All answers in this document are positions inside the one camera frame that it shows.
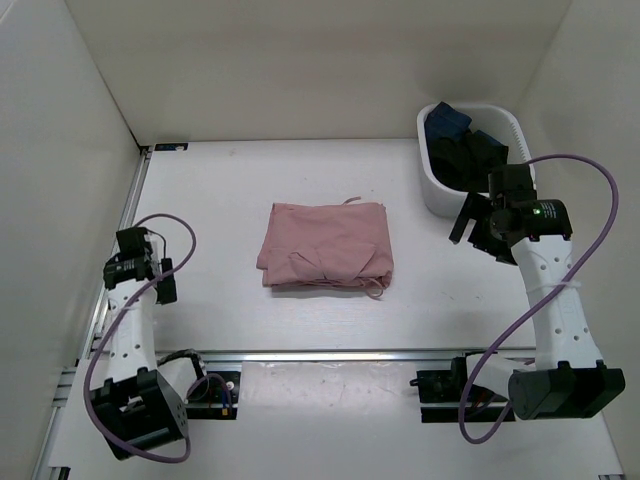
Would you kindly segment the pink trousers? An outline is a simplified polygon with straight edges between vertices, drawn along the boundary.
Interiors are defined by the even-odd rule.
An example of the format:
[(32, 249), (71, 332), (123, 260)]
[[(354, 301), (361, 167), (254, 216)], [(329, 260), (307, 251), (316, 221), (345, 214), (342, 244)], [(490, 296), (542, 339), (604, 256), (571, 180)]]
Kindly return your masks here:
[(383, 204), (272, 205), (256, 268), (271, 288), (359, 289), (373, 299), (389, 288), (394, 260)]

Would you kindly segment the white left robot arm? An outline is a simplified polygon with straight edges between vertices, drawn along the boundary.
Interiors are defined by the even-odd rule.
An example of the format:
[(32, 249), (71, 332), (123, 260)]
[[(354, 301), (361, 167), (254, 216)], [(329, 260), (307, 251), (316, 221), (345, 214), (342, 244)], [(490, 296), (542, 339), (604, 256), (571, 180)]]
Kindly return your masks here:
[(188, 437), (186, 402), (206, 395), (210, 377), (192, 349), (156, 355), (153, 310), (178, 300), (173, 261), (158, 257), (145, 227), (116, 233), (119, 251), (103, 268), (110, 312), (122, 319), (106, 342), (102, 382), (88, 389), (91, 419), (124, 460)]

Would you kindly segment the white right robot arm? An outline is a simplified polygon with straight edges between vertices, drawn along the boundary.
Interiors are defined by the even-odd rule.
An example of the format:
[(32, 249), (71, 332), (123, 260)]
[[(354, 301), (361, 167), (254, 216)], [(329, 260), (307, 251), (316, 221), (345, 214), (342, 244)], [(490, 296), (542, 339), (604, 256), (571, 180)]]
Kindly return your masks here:
[(530, 308), (535, 357), (526, 366), (497, 352), (508, 328), (483, 354), (470, 354), (449, 375), (449, 387), (470, 400), (483, 389), (506, 399), (521, 420), (591, 418), (625, 388), (619, 368), (606, 366), (588, 327), (573, 281), (586, 262), (573, 260), (566, 206), (537, 195), (527, 164), (504, 165), (488, 176), (486, 196), (470, 193), (450, 234), (458, 243), (469, 221), (470, 243), (518, 267)]

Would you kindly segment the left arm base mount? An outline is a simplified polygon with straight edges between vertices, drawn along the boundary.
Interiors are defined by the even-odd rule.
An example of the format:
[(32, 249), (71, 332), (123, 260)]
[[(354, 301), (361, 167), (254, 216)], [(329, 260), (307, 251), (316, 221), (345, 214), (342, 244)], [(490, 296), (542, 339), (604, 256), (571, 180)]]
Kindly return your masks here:
[(218, 375), (226, 386), (222, 387), (221, 381), (216, 378), (207, 378), (194, 387), (198, 376), (192, 361), (186, 358), (160, 366), (159, 372), (184, 400), (190, 420), (236, 420), (241, 392), (240, 365), (201, 361), (200, 369), (204, 376)]

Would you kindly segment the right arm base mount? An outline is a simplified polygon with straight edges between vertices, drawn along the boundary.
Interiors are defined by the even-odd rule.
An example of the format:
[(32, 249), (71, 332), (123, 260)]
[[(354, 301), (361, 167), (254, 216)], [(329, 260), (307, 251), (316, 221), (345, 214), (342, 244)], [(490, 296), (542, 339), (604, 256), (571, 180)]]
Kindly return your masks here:
[[(417, 389), (423, 424), (454, 424), (458, 422), (458, 407), (467, 380), (467, 368), (462, 357), (455, 357), (447, 369), (418, 370), (409, 385)], [(491, 423), (498, 419), (506, 399), (493, 391), (472, 386), (466, 397), (465, 421)]]

